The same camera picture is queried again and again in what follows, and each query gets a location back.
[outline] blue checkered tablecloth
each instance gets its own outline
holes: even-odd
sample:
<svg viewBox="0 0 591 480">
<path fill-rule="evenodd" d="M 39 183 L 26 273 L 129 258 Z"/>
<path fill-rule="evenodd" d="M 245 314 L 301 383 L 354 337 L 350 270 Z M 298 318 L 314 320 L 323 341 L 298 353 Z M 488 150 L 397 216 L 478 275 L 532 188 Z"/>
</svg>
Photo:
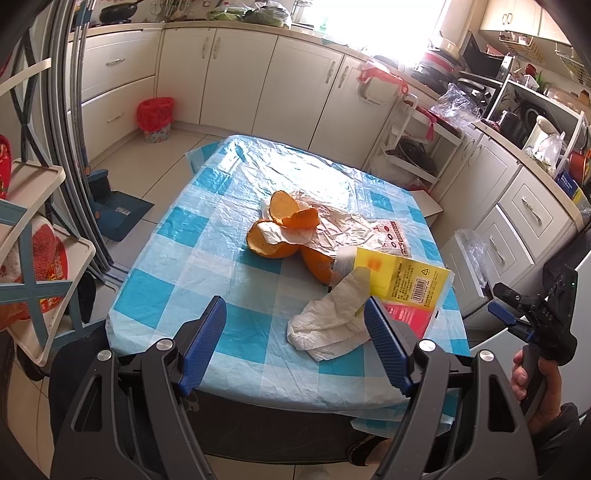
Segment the blue checkered tablecloth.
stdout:
<svg viewBox="0 0 591 480">
<path fill-rule="evenodd" d="M 287 321 L 326 294 L 299 255 L 270 260 L 246 246 L 261 199 L 276 190 L 310 196 L 368 219 L 400 221 L 413 258 L 443 265 L 412 195 L 353 168 L 286 145 L 233 136 L 187 154 L 194 179 L 139 255 L 107 321 L 119 354 L 142 352 L 198 318 L 214 295 L 228 319 L 200 389 L 261 406 L 340 411 L 371 421 L 401 418 L 404 399 L 389 384 L 371 342 L 315 362 L 286 340 Z M 469 354 L 455 296 L 426 337 Z"/>
</svg>

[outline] frying pan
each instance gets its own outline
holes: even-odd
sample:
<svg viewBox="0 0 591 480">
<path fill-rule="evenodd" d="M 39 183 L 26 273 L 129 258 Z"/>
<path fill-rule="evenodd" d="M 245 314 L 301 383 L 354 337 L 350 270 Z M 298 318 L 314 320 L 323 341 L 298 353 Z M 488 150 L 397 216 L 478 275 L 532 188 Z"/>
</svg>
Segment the frying pan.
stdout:
<svg viewBox="0 0 591 480">
<path fill-rule="evenodd" d="M 134 13 L 138 10 L 138 3 L 143 1 L 144 0 L 138 0 L 133 3 L 104 7 L 104 9 L 100 11 L 99 20 L 103 24 L 124 22 L 133 17 Z"/>
</svg>

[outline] clear plastic bag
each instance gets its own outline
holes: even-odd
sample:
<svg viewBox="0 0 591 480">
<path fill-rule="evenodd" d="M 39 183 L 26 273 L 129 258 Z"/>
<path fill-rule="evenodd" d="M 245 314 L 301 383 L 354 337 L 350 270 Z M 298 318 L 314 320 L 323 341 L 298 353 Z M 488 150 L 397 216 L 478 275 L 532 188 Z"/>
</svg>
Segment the clear plastic bag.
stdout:
<svg viewBox="0 0 591 480">
<path fill-rule="evenodd" d="M 291 15 L 283 5 L 267 0 L 255 2 L 254 10 L 248 10 L 243 17 L 246 23 L 269 25 L 271 27 L 291 28 Z"/>
<path fill-rule="evenodd" d="M 562 143 L 564 141 L 564 132 L 559 134 L 552 134 L 548 138 L 542 140 L 535 147 L 526 147 L 525 153 L 528 154 L 535 162 L 544 169 L 544 171 L 554 178 L 556 172 L 556 163 L 560 156 Z"/>
<path fill-rule="evenodd" d="M 486 274 L 486 248 L 482 239 L 474 230 L 461 229 L 454 234 L 460 245 L 464 248 L 468 261 L 472 265 L 478 283 L 481 288 L 488 285 L 488 275 Z"/>
<path fill-rule="evenodd" d="M 244 4 L 220 5 L 219 7 L 210 10 L 205 15 L 206 20 L 241 22 L 242 17 L 251 10 Z"/>
<path fill-rule="evenodd" d="M 477 104 L 453 83 L 430 111 L 456 128 L 466 127 L 482 118 Z"/>
</svg>

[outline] dish rack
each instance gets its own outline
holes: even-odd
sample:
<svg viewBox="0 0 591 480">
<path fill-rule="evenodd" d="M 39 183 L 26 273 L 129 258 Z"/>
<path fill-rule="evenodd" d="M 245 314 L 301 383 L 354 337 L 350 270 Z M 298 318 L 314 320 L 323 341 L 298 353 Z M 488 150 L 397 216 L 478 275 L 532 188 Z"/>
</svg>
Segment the dish rack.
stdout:
<svg viewBox="0 0 591 480">
<path fill-rule="evenodd" d="M 528 43 L 523 44 L 515 40 L 509 40 L 499 35 L 499 41 L 507 49 L 519 58 L 543 66 L 546 60 L 534 37 L 529 37 Z"/>
<path fill-rule="evenodd" d="M 591 88 L 591 76 L 589 76 L 589 72 L 585 68 L 585 65 L 580 62 L 575 50 L 571 48 L 569 56 L 566 53 L 561 52 L 560 47 L 556 44 L 555 52 L 569 71 L 571 78 L 575 82 L 585 85 L 587 88 Z"/>
</svg>

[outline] cabinet handle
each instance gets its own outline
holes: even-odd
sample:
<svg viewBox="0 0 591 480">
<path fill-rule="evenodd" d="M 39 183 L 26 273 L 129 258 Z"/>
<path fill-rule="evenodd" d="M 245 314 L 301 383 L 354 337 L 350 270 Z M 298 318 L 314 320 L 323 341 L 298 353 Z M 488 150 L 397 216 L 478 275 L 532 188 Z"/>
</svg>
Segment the cabinet handle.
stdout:
<svg viewBox="0 0 591 480">
<path fill-rule="evenodd" d="M 221 39 L 222 39 L 221 37 L 218 37 L 218 38 L 217 38 L 217 40 L 216 40 L 216 46 L 213 48 L 213 59 L 214 59 L 214 60 L 217 58 L 217 51 L 218 51 L 218 50 L 219 50 L 219 48 L 220 48 L 220 40 L 221 40 Z"/>
<path fill-rule="evenodd" d="M 205 51 L 207 50 L 207 44 L 209 43 L 209 37 L 205 37 L 205 41 L 203 42 L 203 48 L 201 49 L 201 58 L 205 58 Z"/>
<path fill-rule="evenodd" d="M 499 259 L 501 259 L 501 265 L 505 265 L 505 259 L 503 258 L 503 256 L 501 255 L 501 253 L 499 252 L 499 248 L 496 246 L 495 241 L 492 239 L 492 235 L 489 236 L 488 238 L 491 241 L 491 245 L 492 245 L 492 249 L 495 251 L 495 253 L 499 256 Z"/>
<path fill-rule="evenodd" d="M 326 82 L 325 83 L 328 83 L 329 80 L 330 80 L 330 77 L 332 77 L 332 73 L 335 70 L 335 65 L 336 65 L 336 62 L 335 61 L 330 65 L 329 74 L 328 74 L 328 77 L 326 77 Z"/>
<path fill-rule="evenodd" d="M 111 65 L 117 65 L 118 63 L 121 63 L 122 61 L 125 61 L 125 58 L 117 59 L 117 60 L 113 60 L 113 61 L 108 61 L 107 63 L 105 63 L 105 65 L 110 67 Z"/>
<path fill-rule="evenodd" d="M 349 71 L 349 66 L 347 65 L 345 67 L 345 71 L 343 72 L 343 74 L 340 76 L 340 81 L 339 81 L 339 88 L 341 88 L 343 86 L 343 82 L 345 81 L 345 79 L 347 78 L 347 72 Z"/>
<path fill-rule="evenodd" d="M 521 197 L 521 201 L 524 203 L 525 208 L 527 208 L 532 213 L 532 215 L 535 217 L 535 219 L 538 220 L 538 224 L 541 225 L 542 224 L 542 219 L 540 218 L 540 216 L 537 213 L 534 212 L 534 208 L 525 199 L 525 197 Z"/>
<path fill-rule="evenodd" d="M 464 147 L 464 151 L 462 152 L 462 160 L 466 159 L 466 153 L 468 152 L 468 150 L 470 150 L 470 147 L 472 145 L 474 145 L 476 143 L 476 139 L 472 138 L 472 140 L 470 140 L 470 143 L 466 144 L 466 146 Z"/>
<path fill-rule="evenodd" d="M 121 118 L 123 116 L 123 112 L 121 112 L 119 115 L 114 116 L 111 120 L 107 120 L 107 123 L 110 124 L 111 122 L 114 122 L 115 120 L 117 120 L 118 118 Z"/>
</svg>

